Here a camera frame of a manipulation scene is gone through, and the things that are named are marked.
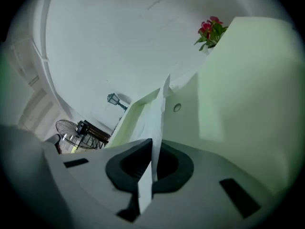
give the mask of flower bouquet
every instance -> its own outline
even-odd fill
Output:
[[[199,51],[202,51],[204,46],[207,46],[208,48],[213,48],[216,46],[222,34],[228,28],[223,27],[222,24],[223,23],[215,16],[211,16],[207,22],[204,21],[201,23],[201,28],[198,31],[201,37],[197,40],[197,42],[195,42],[195,44],[203,42],[203,45]]]

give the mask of black rubber pad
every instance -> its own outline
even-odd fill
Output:
[[[225,179],[219,183],[243,218],[247,218],[261,208],[234,179]]]
[[[67,161],[64,162],[63,164],[66,166],[66,168],[70,168],[70,167],[74,167],[74,166],[79,166],[85,163],[88,163],[89,161],[85,158],[81,158],[81,159],[76,159],[73,161]]]

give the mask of pink flower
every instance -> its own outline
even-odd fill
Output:
[[[221,21],[219,21],[219,18],[217,18],[216,16],[211,16],[210,19],[211,21],[214,21],[217,24],[223,24]]]
[[[200,28],[199,30],[198,30],[198,34],[200,33],[200,31],[201,31],[201,33],[204,33],[204,28]]]
[[[211,25],[207,22],[202,22],[201,27],[204,29],[204,31],[209,30],[211,28]]]

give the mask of green leaf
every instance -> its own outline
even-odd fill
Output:
[[[215,42],[211,42],[211,41],[207,41],[206,45],[208,46],[208,48],[212,48],[212,47],[216,46],[216,43]]]
[[[209,40],[214,40],[215,39],[215,32],[213,31],[213,32],[211,32],[210,33],[210,38],[209,38]]]
[[[205,37],[204,34],[203,34],[201,31],[199,31],[199,33],[200,33],[200,35],[201,35],[202,37]]]
[[[213,28],[215,29],[217,35],[220,35],[220,34],[222,33],[223,27],[222,27],[221,24],[217,24],[217,23],[216,23],[216,24],[213,26]]]
[[[206,38],[206,35],[208,34],[208,31],[205,31],[204,33],[203,33],[203,36],[204,36],[204,38]]]
[[[200,47],[199,51],[202,51],[202,49],[204,48],[204,46],[205,46],[205,44],[202,45],[202,46]]]
[[[199,39],[195,42],[194,45],[196,45],[196,44],[199,43],[199,42],[204,42],[204,41],[205,41],[205,38],[201,37],[201,38],[199,38]]]

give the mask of white wall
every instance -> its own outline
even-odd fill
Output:
[[[276,194],[304,164],[304,68],[291,24],[236,18],[205,67],[166,98],[163,138],[220,154]]]
[[[28,84],[33,85],[38,80],[38,75],[33,66],[30,48],[31,1],[26,0],[15,14],[2,49],[9,64]]]
[[[28,101],[18,122],[18,128],[30,131],[41,141],[45,141],[58,134],[55,124],[62,119],[70,120],[41,88]],[[60,146],[63,154],[70,153],[73,148],[73,145],[62,140]]]
[[[0,123],[17,125],[33,89],[0,52]]]
[[[30,51],[33,65],[40,78],[40,85],[49,95],[51,101],[72,121],[79,121],[79,114],[75,112],[54,89],[49,71],[49,60],[46,54],[46,22],[51,0],[30,0],[29,35]]]
[[[57,93],[78,113],[114,128],[122,109],[112,92],[136,99],[204,63],[193,46],[201,22],[218,16],[274,16],[251,0],[52,0],[46,43]]]

